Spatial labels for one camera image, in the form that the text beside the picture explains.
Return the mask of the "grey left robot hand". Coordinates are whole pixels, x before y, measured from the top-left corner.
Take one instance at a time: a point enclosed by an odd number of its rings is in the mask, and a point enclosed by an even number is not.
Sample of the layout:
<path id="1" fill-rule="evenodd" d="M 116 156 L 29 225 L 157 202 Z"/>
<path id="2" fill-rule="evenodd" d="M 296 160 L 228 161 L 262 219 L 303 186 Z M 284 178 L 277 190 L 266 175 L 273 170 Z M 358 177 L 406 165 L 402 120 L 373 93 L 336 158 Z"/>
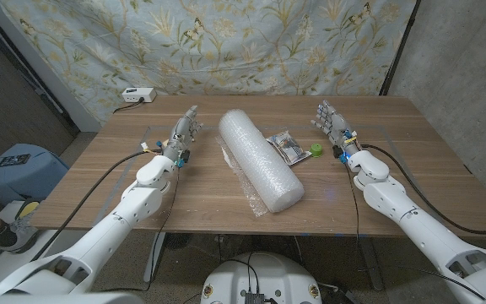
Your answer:
<path id="1" fill-rule="evenodd" d="M 172 128 L 168 138 L 167 146 L 163 148 L 162 155 L 178 161 L 181 155 L 188 150 L 195 135 L 203 126 L 196 120 L 197 106 L 192 106 Z"/>

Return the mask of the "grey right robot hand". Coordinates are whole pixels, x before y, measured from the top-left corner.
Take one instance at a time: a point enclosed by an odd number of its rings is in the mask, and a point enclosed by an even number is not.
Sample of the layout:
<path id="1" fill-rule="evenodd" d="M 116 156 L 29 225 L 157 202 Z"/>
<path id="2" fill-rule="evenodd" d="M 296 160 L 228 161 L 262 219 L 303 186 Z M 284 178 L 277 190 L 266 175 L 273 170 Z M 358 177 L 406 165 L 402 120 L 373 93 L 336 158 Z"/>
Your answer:
<path id="1" fill-rule="evenodd" d="M 327 100 L 322 101 L 316 112 L 310 123 L 326 134 L 336 158 L 347 160 L 361 151 L 357 132 Z"/>

